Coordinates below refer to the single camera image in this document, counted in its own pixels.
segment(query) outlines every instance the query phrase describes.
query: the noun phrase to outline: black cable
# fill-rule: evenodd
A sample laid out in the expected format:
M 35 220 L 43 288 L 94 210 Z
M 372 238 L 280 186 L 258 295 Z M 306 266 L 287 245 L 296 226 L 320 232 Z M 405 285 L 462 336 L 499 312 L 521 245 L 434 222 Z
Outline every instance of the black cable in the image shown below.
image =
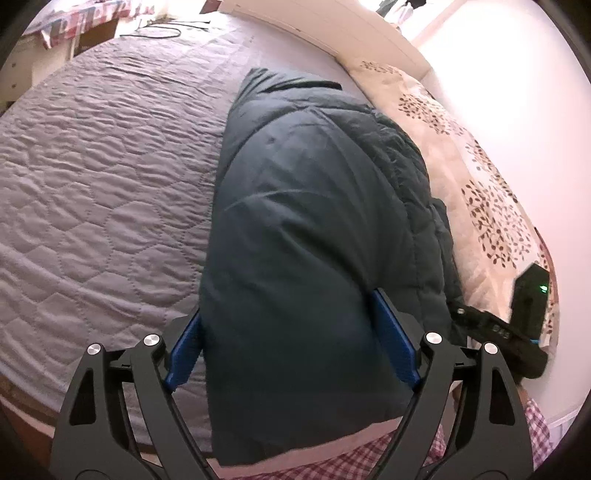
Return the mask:
M 164 28 L 165 30 L 174 30 L 177 32 L 177 34 L 176 35 L 168 35 L 166 37 L 150 37 L 149 35 L 138 35 L 135 33 L 127 33 L 127 34 L 120 35 L 120 37 L 138 37 L 138 38 L 150 38 L 152 40 L 165 40 L 166 38 L 179 38 L 183 34 L 183 32 L 179 28 L 165 27 L 163 25 L 151 24 L 151 25 L 146 25 L 145 27 L 142 27 L 141 29 L 143 30 L 144 28 Z
M 201 25 L 189 25 L 188 23 L 181 22 L 166 22 L 167 25 L 182 25 L 184 27 L 200 28 L 201 30 L 209 30 L 209 27 L 202 27 Z

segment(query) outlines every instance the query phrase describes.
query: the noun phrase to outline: clothing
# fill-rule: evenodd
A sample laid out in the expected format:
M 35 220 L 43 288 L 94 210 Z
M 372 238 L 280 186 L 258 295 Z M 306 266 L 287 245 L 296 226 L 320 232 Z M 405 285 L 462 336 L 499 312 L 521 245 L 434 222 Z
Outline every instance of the clothing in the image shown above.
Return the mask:
M 411 391 L 381 350 L 369 294 L 382 287 L 450 338 L 444 225 L 398 125 L 336 82 L 250 72 L 228 115 L 200 290 L 220 464 L 403 414 Z

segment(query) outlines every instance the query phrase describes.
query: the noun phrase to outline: quilted blanket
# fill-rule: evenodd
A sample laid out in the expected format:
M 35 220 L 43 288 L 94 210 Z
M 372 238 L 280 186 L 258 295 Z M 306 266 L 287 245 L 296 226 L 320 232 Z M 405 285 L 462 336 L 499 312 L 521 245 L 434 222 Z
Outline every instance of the quilted blanket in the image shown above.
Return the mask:
M 0 119 L 0 389 L 44 421 L 90 343 L 132 346 L 198 302 L 222 134 L 250 68 L 307 70 L 364 99 L 305 41 L 211 20 L 101 44 Z M 202 362 L 174 396 L 210 450 Z M 133 390 L 127 401 L 149 443 Z

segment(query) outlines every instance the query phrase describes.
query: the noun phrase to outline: plaid fabric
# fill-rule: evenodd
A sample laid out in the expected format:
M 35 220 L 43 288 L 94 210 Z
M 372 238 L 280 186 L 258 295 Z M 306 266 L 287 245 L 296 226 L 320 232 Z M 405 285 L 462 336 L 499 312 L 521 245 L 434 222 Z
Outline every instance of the plaid fabric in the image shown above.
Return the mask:
M 525 406 L 525 418 L 530 429 L 531 450 L 534 454 L 534 469 L 538 468 L 552 453 L 550 429 L 537 403 L 529 399 Z
M 153 0 L 89 2 L 69 12 L 60 12 L 48 17 L 34 27 L 34 32 L 41 35 L 43 45 L 50 49 L 115 18 L 134 18 L 139 15 L 152 15 L 154 12 Z M 25 33 L 33 32 L 29 28 Z
M 530 399 L 525 407 L 534 454 L 534 468 L 538 468 L 552 451 L 550 430 L 544 415 L 534 400 Z M 273 473 L 261 473 L 254 476 L 237 477 L 235 480 L 364 480 L 378 459 L 385 452 L 392 433 L 388 433 L 373 442 L 366 443 L 348 453 L 323 462 L 302 465 Z M 425 465 L 437 462 L 446 450 L 446 442 L 441 425 L 425 460 Z

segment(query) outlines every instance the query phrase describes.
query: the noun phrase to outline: white headboard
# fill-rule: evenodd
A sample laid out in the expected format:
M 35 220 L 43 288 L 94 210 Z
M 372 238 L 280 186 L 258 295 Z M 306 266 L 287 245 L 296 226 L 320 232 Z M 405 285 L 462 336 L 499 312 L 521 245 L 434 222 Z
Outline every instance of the white headboard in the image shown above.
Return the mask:
M 431 69 L 393 25 L 358 0 L 223 0 L 220 11 L 264 20 L 335 57 L 388 63 L 417 80 Z

